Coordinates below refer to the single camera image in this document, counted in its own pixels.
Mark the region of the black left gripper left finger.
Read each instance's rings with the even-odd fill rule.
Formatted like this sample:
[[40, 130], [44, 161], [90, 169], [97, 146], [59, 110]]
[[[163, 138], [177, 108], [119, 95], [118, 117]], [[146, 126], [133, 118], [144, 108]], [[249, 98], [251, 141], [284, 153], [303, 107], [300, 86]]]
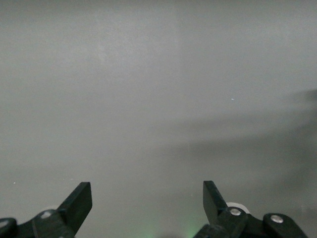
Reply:
[[2, 238], [73, 238], [92, 209], [90, 182], [81, 182], [56, 208], [46, 209], [29, 221], [1, 218]]

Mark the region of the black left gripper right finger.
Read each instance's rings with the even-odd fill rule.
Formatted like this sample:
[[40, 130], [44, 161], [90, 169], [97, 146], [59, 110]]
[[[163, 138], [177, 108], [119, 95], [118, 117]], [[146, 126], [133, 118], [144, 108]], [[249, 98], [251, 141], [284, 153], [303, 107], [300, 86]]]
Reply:
[[203, 207], [208, 224], [196, 238], [306, 238], [307, 235], [284, 214], [267, 213], [262, 220], [255, 218], [244, 207], [228, 204], [213, 181], [203, 183]]

